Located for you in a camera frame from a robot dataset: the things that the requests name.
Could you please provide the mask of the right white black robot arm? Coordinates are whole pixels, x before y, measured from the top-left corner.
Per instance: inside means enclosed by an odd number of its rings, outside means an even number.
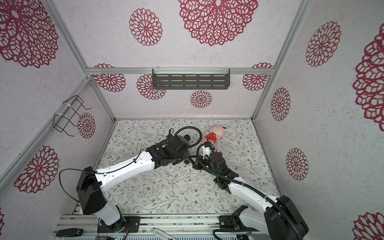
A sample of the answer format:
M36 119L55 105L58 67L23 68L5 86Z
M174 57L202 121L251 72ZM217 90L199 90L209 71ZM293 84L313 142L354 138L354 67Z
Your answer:
M193 168L215 176L220 189L241 198L253 209L242 206L232 214L230 230L257 230L272 240L302 240L309 227L293 201L287 196L276 197L257 190L226 164L222 153L197 156Z

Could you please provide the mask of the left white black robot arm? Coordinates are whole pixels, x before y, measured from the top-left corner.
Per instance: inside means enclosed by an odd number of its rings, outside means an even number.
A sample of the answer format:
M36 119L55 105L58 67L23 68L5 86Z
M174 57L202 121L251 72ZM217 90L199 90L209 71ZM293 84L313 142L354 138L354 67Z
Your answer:
M108 200L106 192L141 173L183 162L190 156L189 148L184 137L174 136L119 164L97 170L83 169L76 187L83 214L97 216L110 233L122 231L127 221L118 206Z

